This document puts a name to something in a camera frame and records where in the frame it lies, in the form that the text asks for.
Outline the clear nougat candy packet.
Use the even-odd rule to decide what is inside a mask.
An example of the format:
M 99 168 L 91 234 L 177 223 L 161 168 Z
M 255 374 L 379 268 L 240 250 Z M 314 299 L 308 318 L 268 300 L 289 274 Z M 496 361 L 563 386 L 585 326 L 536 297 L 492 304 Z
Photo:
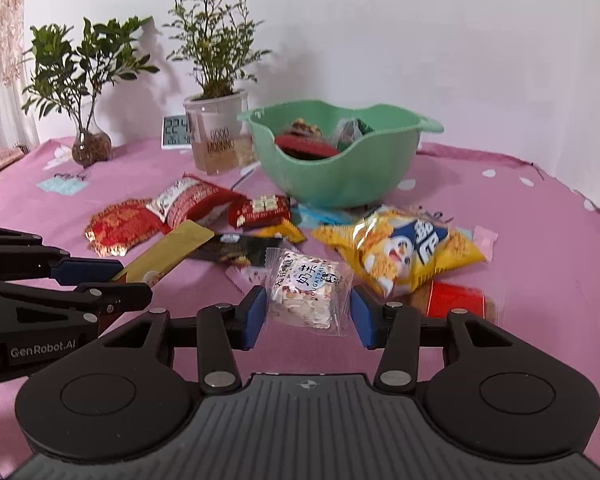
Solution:
M 342 334 L 353 282 L 350 266 L 287 248 L 270 248 L 265 267 L 271 320 L 329 336 Z

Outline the black cheese cracker packet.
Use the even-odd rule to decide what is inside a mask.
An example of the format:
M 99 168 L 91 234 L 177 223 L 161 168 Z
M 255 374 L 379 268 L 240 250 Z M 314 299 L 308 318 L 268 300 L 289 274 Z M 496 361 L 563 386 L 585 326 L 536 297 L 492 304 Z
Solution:
M 219 233 L 193 250 L 188 258 L 221 263 L 226 266 L 257 266 L 260 268 L 265 265 L 268 248 L 277 248 L 282 241 L 279 237 Z

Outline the yellow chips bag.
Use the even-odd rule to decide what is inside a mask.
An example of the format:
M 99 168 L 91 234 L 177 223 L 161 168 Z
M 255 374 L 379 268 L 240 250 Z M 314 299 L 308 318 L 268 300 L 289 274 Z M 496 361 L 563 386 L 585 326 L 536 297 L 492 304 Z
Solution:
M 410 294 L 441 273 L 484 260 L 458 229 L 396 207 L 382 206 L 343 226 L 319 226 L 311 235 L 382 298 Z

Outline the red gold ornate packet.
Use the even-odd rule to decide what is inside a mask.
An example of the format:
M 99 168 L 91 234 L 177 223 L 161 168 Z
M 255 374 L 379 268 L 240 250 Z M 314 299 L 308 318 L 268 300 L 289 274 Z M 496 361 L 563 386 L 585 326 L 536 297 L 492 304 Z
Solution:
M 149 200 L 130 198 L 107 206 L 91 218 L 84 230 L 88 247 L 99 257 L 124 257 L 164 229 L 164 223 L 151 212 Z

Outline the red wrapped snack bar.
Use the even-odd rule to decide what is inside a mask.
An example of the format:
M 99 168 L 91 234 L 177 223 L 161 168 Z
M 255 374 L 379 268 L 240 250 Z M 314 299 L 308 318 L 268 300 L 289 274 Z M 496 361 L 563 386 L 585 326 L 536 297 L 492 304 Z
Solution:
M 411 293 L 410 304 L 427 318 L 446 318 L 452 310 L 464 309 L 479 318 L 496 321 L 495 302 L 478 288 L 431 282 Z

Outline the orange candy packet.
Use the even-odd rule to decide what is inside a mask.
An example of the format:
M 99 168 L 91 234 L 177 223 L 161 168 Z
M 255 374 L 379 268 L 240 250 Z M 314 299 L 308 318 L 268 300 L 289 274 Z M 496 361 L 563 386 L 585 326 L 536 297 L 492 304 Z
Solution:
M 257 237 L 276 237 L 286 240 L 286 242 L 298 245 L 306 241 L 306 236 L 290 220 L 283 219 L 276 226 L 266 226 L 254 233 Z

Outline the small red candy packet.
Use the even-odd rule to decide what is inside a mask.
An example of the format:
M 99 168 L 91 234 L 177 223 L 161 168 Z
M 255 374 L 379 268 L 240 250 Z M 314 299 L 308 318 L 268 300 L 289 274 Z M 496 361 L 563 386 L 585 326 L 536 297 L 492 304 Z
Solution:
M 291 219 L 290 203 L 286 196 L 261 195 L 243 198 L 228 208 L 228 223 L 235 229 L 255 229 L 277 226 Z

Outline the red white snack bag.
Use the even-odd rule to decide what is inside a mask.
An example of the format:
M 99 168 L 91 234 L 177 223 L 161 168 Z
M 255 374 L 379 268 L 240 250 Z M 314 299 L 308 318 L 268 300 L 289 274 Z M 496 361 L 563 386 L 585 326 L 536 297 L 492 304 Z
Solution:
M 228 211 L 230 205 L 244 198 L 245 195 L 229 188 L 183 174 L 145 207 L 173 230 L 186 220 L 210 226 Z

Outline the small pink candy wrapper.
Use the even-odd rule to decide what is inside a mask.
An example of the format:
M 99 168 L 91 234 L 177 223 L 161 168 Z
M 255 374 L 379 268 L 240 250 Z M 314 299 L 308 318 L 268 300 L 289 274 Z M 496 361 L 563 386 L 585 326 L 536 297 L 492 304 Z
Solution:
M 483 254 L 487 262 L 493 259 L 494 245 L 498 240 L 498 233 L 491 231 L 483 226 L 476 226 L 472 232 L 472 241 Z

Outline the green plastic bowl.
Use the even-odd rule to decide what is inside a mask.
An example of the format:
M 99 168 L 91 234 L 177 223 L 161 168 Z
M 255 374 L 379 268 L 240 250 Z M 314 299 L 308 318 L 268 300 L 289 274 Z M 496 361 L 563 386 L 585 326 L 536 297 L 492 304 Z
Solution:
M 275 143 L 295 119 L 324 134 L 341 119 L 359 119 L 372 128 L 342 152 L 320 160 L 302 160 Z M 298 202 L 323 208 L 353 208 L 377 202 L 407 173 L 424 133 L 442 133 L 441 122 L 406 108 L 375 104 L 338 107 L 321 100 L 300 100 L 244 110 L 237 119 L 249 126 L 263 172 Z

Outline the white digital clock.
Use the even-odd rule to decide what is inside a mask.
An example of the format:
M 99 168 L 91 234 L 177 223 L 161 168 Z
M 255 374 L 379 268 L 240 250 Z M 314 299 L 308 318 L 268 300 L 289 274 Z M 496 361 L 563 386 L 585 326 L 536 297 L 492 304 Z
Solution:
M 165 151 L 192 149 L 185 115 L 171 115 L 162 118 L 160 146 Z

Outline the red snack in bowl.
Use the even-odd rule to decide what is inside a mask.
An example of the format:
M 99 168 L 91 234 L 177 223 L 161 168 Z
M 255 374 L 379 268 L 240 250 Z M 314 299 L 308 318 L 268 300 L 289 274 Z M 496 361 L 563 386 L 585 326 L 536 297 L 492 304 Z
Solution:
M 322 160 L 339 154 L 339 151 L 322 138 L 283 133 L 275 137 L 275 145 L 286 155 L 300 160 Z

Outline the green snack packet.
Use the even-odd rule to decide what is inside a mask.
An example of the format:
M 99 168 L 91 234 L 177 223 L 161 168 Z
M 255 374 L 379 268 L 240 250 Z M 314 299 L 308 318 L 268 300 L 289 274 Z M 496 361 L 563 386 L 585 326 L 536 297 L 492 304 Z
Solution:
M 360 118 L 342 118 L 328 137 L 328 143 L 338 152 L 343 152 L 371 132 L 374 132 L 374 129 Z

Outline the pink tablecloth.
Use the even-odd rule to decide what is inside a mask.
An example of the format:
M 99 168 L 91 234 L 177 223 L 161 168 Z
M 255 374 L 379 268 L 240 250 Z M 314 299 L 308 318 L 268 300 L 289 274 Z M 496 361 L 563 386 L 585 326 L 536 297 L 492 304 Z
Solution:
M 0 226 L 42 235 L 50 246 L 91 257 L 84 230 L 94 214 L 128 198 L 153 198 L 182 174 L 195 172 L 190 151 L 160 150 L 158 140 L 116 150 L 109 162 L 81 172 L 58 164 L 59 141 L 47 141 L 0 173 Z M 498 233 L 491 262 L 477 263 L 440 280 L 482 289 L 492 298 L 498 324 L 536 348 L 576 368 L 600 393 L 600 213 L 583 196 L 531 164 L 430 144 L 412 161 L 386 203 L 441 211 L 453 226 L 482 226 Z M 38 185 L 57 176 L 82 177 L 73 196 Z M 174 318 L 219 301 L 236 302 L 242 291 L 222 266 L 186 260 L 154 288 L 155 307 Z M 256 348 L 238 353 L 242 376 L 365 372 L 373 378 L 379 352 L 367 351 L 355 330 L 325 336 L 268 323 Z M 0 477 L 30 455 L 14 413 L 22 380 L 0 385 Z M 586 449 L 600 465 L 600 421 Z

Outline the clear potted plant cup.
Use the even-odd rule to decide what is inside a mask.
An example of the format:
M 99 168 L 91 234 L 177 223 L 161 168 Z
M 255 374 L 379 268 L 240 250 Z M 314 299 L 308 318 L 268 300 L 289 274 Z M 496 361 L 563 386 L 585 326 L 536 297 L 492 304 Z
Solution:
M 249 67 L 270 53 L 254 46 L 260 24 L 247 0 L 174 0 L 169 10 L 166 28 L 175 42 L 169 58 L 188 63 L 199 87 L 184 108 L 195 166 L 206 174 L 239 166 L 237 116 L 246 108 L 246 92 L 236 84 L 256 81 Z

